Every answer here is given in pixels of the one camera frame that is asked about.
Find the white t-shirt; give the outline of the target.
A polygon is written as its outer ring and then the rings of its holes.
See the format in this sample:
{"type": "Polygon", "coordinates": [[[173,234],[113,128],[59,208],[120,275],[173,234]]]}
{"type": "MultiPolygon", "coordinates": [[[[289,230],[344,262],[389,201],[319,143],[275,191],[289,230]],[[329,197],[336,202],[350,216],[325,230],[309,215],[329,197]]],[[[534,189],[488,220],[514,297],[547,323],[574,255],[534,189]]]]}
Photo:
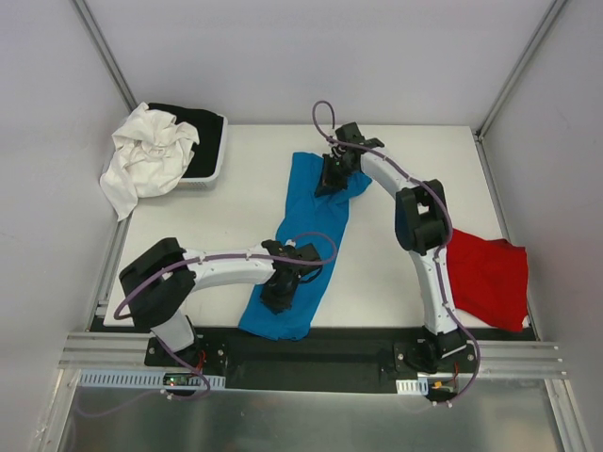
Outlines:
{"type": "Polygon", "coordinates": [[[141,103],[113,132],[112,142],[114,153],[100,187],[122,221],[139,199],[163,196],[178,185],[200,139],[195,126],[141,103]]]}

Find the black robot base mount plate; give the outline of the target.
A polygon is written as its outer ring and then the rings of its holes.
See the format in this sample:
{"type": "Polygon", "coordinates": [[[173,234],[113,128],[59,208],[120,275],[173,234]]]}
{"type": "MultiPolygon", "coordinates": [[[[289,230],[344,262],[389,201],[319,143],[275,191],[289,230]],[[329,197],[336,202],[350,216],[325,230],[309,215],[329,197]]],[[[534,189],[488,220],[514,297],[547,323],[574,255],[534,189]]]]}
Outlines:
{"type": "Polygon", "coordinates": [[[196,329],[210,376],[228,389],[392,394],[415,379],[405,357],[421,346],[420,328],[313,328],[300,341],[272,341],[236,328],[196,329]]]}

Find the red t-shirt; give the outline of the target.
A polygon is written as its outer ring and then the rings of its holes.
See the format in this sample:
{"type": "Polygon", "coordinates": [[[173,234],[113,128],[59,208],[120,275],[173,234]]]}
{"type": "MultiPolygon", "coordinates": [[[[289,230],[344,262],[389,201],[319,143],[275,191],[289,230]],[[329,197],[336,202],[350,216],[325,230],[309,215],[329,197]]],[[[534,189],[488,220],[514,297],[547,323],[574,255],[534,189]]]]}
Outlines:
{"type": "Polygon", "coordinates": [[[521,332],[528,316],[526,250],[504,238],[486,240],[460,230],[447,251],[455,306],[491,327],[521,332]]]}

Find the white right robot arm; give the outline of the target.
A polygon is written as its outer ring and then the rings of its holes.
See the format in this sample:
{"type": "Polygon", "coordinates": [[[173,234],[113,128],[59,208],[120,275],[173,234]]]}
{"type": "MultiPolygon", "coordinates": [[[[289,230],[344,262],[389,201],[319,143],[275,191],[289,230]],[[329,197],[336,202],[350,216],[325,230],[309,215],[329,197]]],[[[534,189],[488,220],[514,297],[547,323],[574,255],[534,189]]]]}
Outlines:
{"type": "Polygon", "coordinates": [[[317,197],[347,188],[352,175],[363,173],[393,198],[395,235],[413,260],[423,299],[424,363],[433,371],[446,371],[463,346],[447,269],[452,226],[443,185],[408,173],[379,139],[365,138],[355,122],[331,134],[318,132],[331,151],[323,155],[317,197]]]}

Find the white laundry basket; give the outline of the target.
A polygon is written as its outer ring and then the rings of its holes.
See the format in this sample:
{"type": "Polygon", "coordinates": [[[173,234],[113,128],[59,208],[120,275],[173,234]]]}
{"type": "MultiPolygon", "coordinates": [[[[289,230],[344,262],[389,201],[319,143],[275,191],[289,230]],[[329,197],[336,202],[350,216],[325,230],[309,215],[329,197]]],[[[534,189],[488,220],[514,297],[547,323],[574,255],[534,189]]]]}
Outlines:
{"type": "Polygon", "coordinates": [[[100,178],[107,195],[150,198],[220,172],[227,120],[209,110],[141,103],[113,134],[114,154],[100,178]]]}

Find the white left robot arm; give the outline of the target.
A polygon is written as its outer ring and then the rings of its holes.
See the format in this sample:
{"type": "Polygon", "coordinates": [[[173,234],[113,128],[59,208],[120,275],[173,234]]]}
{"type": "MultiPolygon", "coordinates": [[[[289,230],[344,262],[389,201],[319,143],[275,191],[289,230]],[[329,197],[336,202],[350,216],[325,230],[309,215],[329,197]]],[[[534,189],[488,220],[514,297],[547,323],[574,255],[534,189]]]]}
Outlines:
{"type": "Polygon", "coordinates": [[[194,327],[181,311],[190,294],[225,285],[260,285],[262,300],[279,314],[291,306],[302,279],[325,265],[312,244],[298,248],[264,240],[244,250],[205,252],[185,249],[168,237],[122,270],[124,299],[113,318],[130,319],[151,332],[176,364],[188,366],[200,352],[194,327]]]}

